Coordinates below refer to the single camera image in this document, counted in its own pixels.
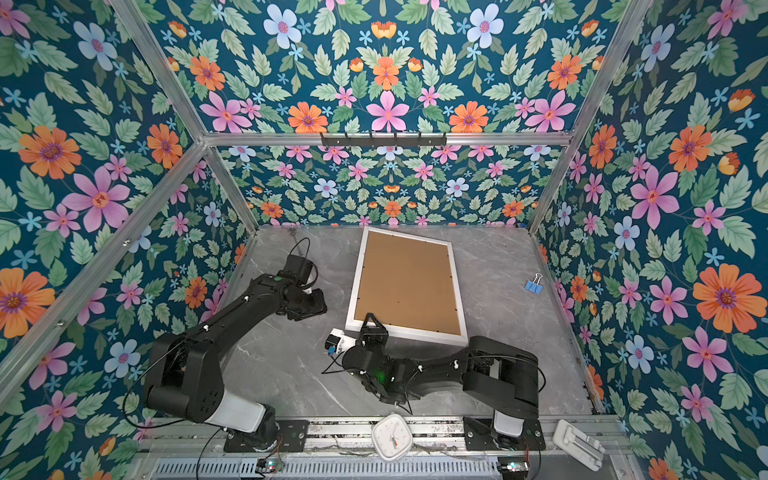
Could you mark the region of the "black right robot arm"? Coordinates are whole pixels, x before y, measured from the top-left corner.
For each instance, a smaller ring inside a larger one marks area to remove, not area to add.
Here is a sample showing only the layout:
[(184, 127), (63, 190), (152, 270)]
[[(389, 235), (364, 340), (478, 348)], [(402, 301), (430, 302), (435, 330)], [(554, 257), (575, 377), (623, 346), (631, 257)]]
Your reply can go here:
[(424, 360), (387, 353), (389, 331), (375, 315), (366, 315), (354, 339), (334, 329), (325, 342), (327, 353), (342, 372), (356, 378), (378, 401), (401, 407), (439, 392), (460, 391), (493, 409), (492, 435), (518, 439), (541, 450), (545, 443), (539, 423), (539, 394), (546, 376), (536, 355), (483, 337), (441, 358)]

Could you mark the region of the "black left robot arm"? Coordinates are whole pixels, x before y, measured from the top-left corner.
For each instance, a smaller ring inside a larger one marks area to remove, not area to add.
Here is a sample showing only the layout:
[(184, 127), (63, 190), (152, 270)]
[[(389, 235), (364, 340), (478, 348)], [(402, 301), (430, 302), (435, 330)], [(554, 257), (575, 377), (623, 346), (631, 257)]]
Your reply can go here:
[(275, 409), (230, 390), (223, 364), (242, 337), (261, 321), (285, 316), (301, 321), (327, 312), (314, 287), (316, 266), (290, 254), (276, 274), (252, 279), (221, 311), (183, 333), (166, 333), (152, 344), (142, 394), (145, 406), (180, 420), (219, 427), (257, 451), (278, 440)]

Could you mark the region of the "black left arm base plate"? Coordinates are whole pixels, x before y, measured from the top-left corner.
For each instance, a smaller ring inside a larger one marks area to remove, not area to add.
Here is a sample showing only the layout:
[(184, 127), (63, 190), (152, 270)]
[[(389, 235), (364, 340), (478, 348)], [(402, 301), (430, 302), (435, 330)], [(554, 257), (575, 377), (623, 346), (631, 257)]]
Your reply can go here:
[(254, 432), (227, 433), (225, 453), (296, 453), (304, 450), (310, 422), (275, 420), (263, 422)]

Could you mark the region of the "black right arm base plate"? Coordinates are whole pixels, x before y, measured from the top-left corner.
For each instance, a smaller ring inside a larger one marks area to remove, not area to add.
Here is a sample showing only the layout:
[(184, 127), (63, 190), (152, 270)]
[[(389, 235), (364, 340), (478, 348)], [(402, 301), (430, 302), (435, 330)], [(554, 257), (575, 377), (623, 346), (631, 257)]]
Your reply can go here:
[(544, 451), (545, 436), (538, 420), (463, 417), (465, 447), (469, 451)]

